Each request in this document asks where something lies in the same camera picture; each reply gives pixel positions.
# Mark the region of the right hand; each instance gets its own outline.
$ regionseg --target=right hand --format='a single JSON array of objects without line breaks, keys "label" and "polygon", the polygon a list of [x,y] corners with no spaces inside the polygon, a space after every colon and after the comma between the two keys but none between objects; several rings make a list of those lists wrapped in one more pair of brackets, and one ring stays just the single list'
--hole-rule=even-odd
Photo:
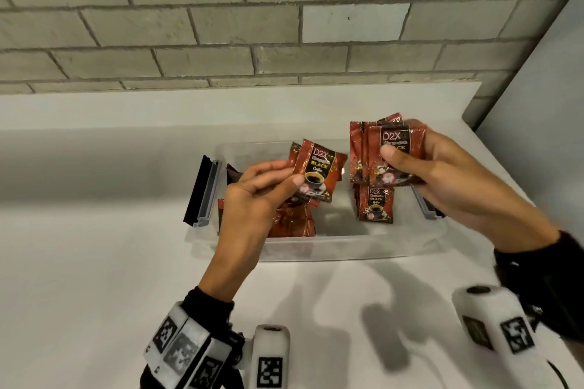
[{"label": "right hand", "polygon": [[481,165],[455,141],[427,128],[427,160],[390,145],[381,156],[393,167],[426,182],[418,190],[444,214],[490,239],[504,253],[543,248],[559,229],[538,208]]}]

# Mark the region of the clear plastic container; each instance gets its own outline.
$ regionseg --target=clear plastic container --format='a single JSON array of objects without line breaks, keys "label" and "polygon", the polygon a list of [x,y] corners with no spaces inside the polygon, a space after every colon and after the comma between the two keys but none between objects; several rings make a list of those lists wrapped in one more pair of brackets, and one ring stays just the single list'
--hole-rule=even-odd
[{"label": "clear plastic container", "polygon": [[[348,139],[318,140],[318,144],[349,153]],[[217,246],[219,229],[217,199],[227,187],[225,165],[238,171],[264,160],[288,159],[291,142],[233,143],[217,146],[211,156],[220,160],[219,179],[209,224],[189,227],[186,241],[193,243],[193,254],[210,258]],[[313,208],[316,237],[268,238],[260,261],[356,260],[416,255],[440,250],[439,240],[446,233],[443,219],[427,220],[409,187],[395,188],[394,223],[360,222],[356,217],[349,164],[343,181],[337,183],[332,203]]]}]

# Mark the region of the wrist tracker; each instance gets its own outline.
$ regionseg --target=wrist tracker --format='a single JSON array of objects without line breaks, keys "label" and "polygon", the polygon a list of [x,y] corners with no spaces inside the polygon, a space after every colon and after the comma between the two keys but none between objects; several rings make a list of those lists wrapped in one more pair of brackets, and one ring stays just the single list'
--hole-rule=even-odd
[{"label": "wrist tracker", "polygon": [[190,318],[179,301],[144,350],[152,376],[165,389],[288,387],[290,332],[259,325],[251,339],[230,329],[212,332]]},{"label": "wrist tracker", "polygon": [[152,376],[165,389],[218,389],[221,375],[241,360],[245,338],[210,333],[174,304],[144,350]]}]

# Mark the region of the white countertop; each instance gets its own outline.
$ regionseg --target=white countertop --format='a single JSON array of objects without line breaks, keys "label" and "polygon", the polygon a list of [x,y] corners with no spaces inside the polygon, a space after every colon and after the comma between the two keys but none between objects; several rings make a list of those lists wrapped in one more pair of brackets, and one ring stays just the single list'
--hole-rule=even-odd
[{"label": "white countertop", "polygon": [[[519,190],[459,118],[475,90],[457,95],[458,118],[427,111],[422,118]],[[308,128],[290,120],[271,127],[270,136],[335,138],[346,130],[344,120]],[[265,127],[27,130],[12,120],[6,128],[0,132],[3,385],[135,389],[142,349],[207,264],[183,241],[200,156],[233,135],[258,141]],[[446,238],[450,248],[433,255],[261,263],[235,298],[234,328],[248,336],[266,322],[290,329],[294,389],[492,387],[450,302],[459,286],[497,283],[491,247],[452,221]],[[536,341],[571,387],[583,381],[556,334],[541,326]]]}]

